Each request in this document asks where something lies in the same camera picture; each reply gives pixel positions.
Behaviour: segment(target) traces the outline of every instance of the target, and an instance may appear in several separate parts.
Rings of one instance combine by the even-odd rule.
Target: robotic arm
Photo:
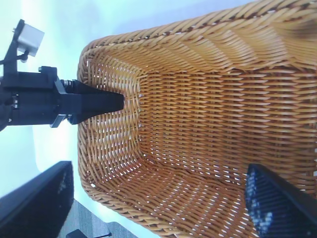
[[[18,72],[17,61],[35,56],[44,33],[20,20],[0,77],[0,131],[7,125],[71,124],[123,109],[124,96],[90,87],[77,80],[60,80],[57,68],[42,66],[39,73]]]

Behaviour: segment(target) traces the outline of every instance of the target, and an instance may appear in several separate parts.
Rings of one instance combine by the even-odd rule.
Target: black plastic part
[[[0,238],[56,238],[73,200],[71,162],[59,162],[0,199]]]
[[[66,238],[87,238],[80,230],[74,230],[66,235]]]
[[[245,201],[260,237],[317,237],[317,201],[262,165],[249,165]]]
[[[110,237],[112,236],[111,233],[109,233],[108,235],[104,235],[101,237],[95,237],[95,238],[103,238],[103,237]],[[74,230],[73,232],[69,233],[66,235],[66,238],[87,238],[87,236],[85,236],[80,230]]]

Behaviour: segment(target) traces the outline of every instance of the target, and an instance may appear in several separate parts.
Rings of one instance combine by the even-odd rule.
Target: gray floor
[[[76,229],[80,229],[88,238],[100,237],[112,233],[110,238],[137,238],[117,222],[104,223],[79,202],[74,200],[64,226],[60,230],[58,238]]]

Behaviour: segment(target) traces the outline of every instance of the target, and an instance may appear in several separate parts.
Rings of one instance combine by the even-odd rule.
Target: woven basket
[[[312,0],[91,42],[78,79],[124,94],[125,107],[79,125],[83,188],[161,237],[256,237],[249,163],[317,194],[316,45]]]

